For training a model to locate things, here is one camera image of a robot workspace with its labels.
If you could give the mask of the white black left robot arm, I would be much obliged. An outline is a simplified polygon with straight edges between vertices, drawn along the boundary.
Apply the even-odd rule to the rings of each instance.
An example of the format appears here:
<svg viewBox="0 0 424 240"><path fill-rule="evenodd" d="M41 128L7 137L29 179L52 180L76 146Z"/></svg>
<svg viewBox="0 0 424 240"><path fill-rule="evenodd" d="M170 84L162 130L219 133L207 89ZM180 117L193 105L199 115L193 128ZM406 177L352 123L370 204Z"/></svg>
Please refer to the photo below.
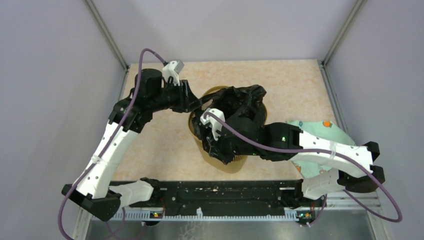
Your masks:
<svg viewBox="0 0 424 240"><path fill-rule="evenodd" d="M111 185L120 162L138 134L158 111L170 109L190 113L202 105L187 80L165 78L157 69L142 69L130 94L118 101L109 115L102 140L89 164L73 185L66 184L62 194L72 202L107 222L121 208L138 202L154 207L160 202L156 180L141 178L121 185Z"/></svg>

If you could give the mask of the black plastic trash bag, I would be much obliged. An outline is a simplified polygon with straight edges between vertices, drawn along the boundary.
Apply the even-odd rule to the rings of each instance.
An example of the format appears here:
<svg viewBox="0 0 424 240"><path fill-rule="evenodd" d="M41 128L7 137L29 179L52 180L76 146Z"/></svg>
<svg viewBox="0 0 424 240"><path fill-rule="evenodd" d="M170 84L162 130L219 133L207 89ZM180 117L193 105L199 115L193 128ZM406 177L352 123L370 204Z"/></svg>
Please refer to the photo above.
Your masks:
<svg viewBox="0 0 424 240"><path fill-rule="evenodd" d="M260 85L251 85L246 87L228 87L215 93L208 94L201 98L202 103L213 100L207 108L221 110L225 116L225 123L235 129L238 133L255 142L263 140L264 124L260 115L260 107L263 104L263 98L266 90ZM194 134L201 140L204 149L204 129L209 128L203 125L200 117L205 110L201 107L194 110L192 124ZM230 136L232 134L228 129L222 127L220 136ZM240 153L247 155L256 155L259 153L253 145L241 140L239 145Z"/></svg>

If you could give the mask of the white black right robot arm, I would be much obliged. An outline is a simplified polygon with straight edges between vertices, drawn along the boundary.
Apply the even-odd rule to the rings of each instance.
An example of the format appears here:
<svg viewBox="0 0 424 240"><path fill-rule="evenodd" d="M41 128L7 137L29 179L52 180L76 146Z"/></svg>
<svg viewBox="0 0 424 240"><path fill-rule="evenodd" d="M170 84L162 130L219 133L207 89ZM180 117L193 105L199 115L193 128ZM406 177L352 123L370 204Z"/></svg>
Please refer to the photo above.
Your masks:
<svg viewBox="0 0 424 240"><path fill-rule="evenodd" d="M303 179L300 188L293 192L293 200L299 206L341 191L351 195L380 189L388 198L391 196L383 186L383 168L374 164L380 155L375 142L347 145L283 122L257 126L248 118L239 118L231 123L212 112L201 116L199 126L209 129L201 137L208 153L224 163L236 155L248 155L273 162L304 161L330 167L327 172Z"/></svg>

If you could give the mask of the yellow ribbed trash bin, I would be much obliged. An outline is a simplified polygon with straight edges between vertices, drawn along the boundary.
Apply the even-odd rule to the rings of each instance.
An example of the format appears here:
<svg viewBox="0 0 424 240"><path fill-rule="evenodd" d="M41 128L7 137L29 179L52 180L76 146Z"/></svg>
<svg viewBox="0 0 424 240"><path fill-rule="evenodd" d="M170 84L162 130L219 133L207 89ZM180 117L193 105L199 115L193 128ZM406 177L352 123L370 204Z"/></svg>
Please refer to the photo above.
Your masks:
<svg viewBox="0 0 424 240"><path fill-rule="evenodd" d="M216 93L219 90L226 89L226 88L229 88L229 87L223 86L223 85L214 86L214 87L208 89L206 92L204 92L202 97L205 97L206 95L209 95L209 94ZM204 103L201 106L201 109L204 111L205 109L207 109L212 104L212 102L213 102L212 99L207 101L206 103ZM261 119L263 120L263 125L264 125L265 121L267 120L268 113L267 113L267 108L263 103L261 103L259 112L260 112L260 116L262 116ZM199 152L200 152L203 160L206 163L208 163L209 165L211 165L212 167L214 167L214 168L216 168L216 169L218 169L222 172L225 172L225 173L228 173L228 174L234 174L234 173L239 172L241 170L241 168L244 166L248 156L247 155L236 155L235 157L233 157L232 161L228 164L224 164L219 159L216 159L214 157L209 156L208 153L203 149L202 141L199 140L195 135L194 126L193 126L193 123L192 123L192 120L193 120L194 117L195 117L194 112L190 113L190 115L188 117L188 128L189 128L189 131L190 131L190 133L191 133L191 135L192 135L192 137L193 137L193 139L194 139L194 141L195 141L195 143L196 143L196 145L199 149Z"/></svg>

